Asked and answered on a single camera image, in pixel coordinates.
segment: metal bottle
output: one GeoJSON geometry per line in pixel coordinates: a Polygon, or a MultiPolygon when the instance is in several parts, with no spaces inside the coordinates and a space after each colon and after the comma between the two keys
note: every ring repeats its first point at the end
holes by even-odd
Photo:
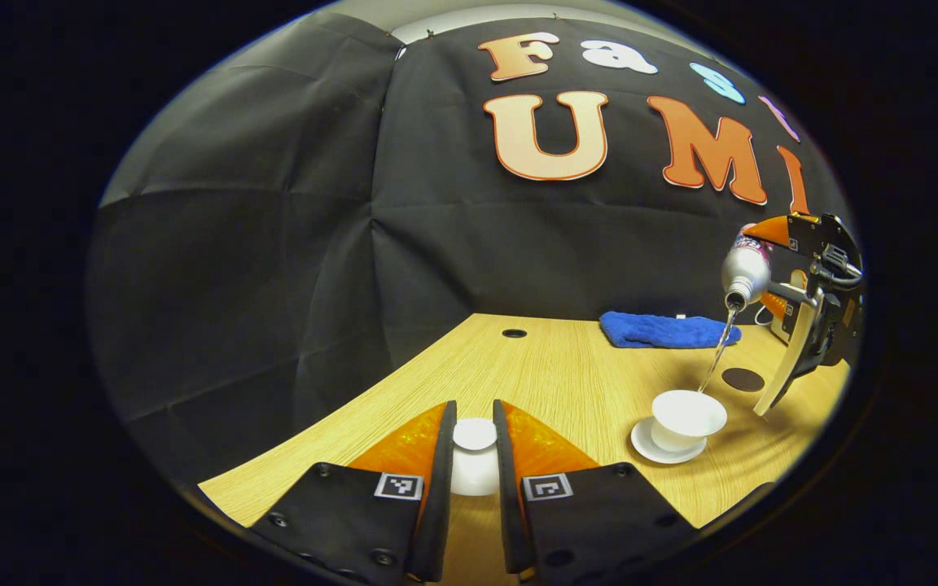
{"type": "Polygon", "coordinates": [[[737,233],[729,255],[722,262],[722,289],[729,310],[743,310],[755,303],[769,286],[770,245],[744,236],[747,224],[737,233]]]}

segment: saucer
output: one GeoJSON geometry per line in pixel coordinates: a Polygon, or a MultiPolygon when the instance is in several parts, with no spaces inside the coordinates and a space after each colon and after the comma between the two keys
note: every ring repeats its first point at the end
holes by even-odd
{"type": "Polygon", "coordinates": [[[654,426],[654,422],[654,417],[647,417],[647,419],[636,423],[636,426],[632,429],[632,445],[636,448],[636,452],[641,453],[647,460],[659,464],[678,464],[693,460],[694,457],[704,451],[704,446],[708,445],[708,438],[704,438],[693,448],[682,450],[682,452],[668,452],[667,449],[659,448],[652,439],[651,428],[654,426]]]}

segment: small white cup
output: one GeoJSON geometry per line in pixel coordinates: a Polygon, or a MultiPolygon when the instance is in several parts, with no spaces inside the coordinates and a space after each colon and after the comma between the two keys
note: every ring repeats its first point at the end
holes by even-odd
{"type": "Polygon", "coordinates": [[[498,491],[498,431],[490,419],[459,419],[454,423],[451,492],[487,496],[498,491]]]}
{"type": "Polygon", "coordinates": [[[654,399],[651,438],[658,448],[685,452],[696,448],[726,424],[726,409],[714,397],[697,391],[665,391],[654,399]]]}

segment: table surface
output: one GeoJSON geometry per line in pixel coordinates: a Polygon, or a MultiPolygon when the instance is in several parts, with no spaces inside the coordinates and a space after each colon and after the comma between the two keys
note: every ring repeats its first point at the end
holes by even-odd
{"type": "MultiPolygon", "coordinates": [[[[741,326],[706,394],[729,419],[695,459],[656,464],[636,452],[629,432],[651,415],[669,389],[696,389],[714,350],[614,348],[596,321],[474,314],[361,396],[245,464],[200,484],[206,496],[243,526],[285,493],[315,462],[349,464],[407,419],[447,400],[458,418],[491,418],[507,401],[552,427],[600,465],[633,463],[694,527],[732,507],[760,483],[796,462],[831,415],[848,364],[818,367],[798,378],[765,417],[752,412],[758,392],[722,381],[742,367],[771,378],[787,346],[768,327],[741,326]],[[525,330],[507,338],[503,330],[525,330]]],[[[443,584],[517,584],[505,574],[497,496],[451,501],[443,584]]]]}

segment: blue cloth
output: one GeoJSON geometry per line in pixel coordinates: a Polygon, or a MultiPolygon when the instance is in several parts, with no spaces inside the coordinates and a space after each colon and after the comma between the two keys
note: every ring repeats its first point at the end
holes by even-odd
{"type": "MultiPolygon", "coordinates": [[[[724,322],[707,317],[675,319],[619,312],[604,313],[599,326],[618,348],[715,348],[725,329],[724,322]]],[[[736,344],[741,336],[740,327],[733,326],[726,345],[736,344]]]]}

